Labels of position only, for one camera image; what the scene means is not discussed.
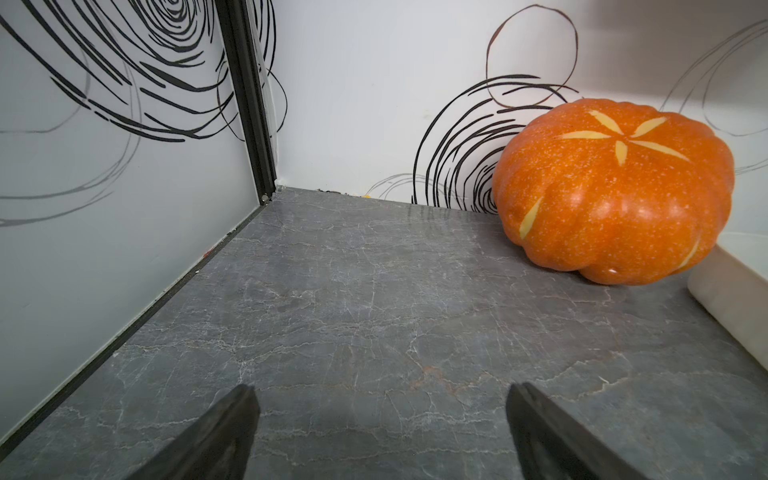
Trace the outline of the white plastic storage box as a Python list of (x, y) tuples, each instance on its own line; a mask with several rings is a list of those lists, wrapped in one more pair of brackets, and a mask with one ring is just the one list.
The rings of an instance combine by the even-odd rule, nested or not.
[(691, 269), (692, 296), (762, 366), (767, 366), (767, 237), (723, 233)]

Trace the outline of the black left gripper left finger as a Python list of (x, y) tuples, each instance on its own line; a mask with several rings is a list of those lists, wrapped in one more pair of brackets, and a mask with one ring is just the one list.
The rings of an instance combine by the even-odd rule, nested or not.
[(128, 477), (242, 479), (259, 416), (254, 387), (240, 384)]

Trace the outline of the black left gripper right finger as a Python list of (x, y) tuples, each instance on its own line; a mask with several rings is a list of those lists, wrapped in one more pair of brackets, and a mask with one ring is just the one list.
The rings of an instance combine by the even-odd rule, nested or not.
[(526, 479), (645, 477), (529, 382), (510, 386), (505, 411)]

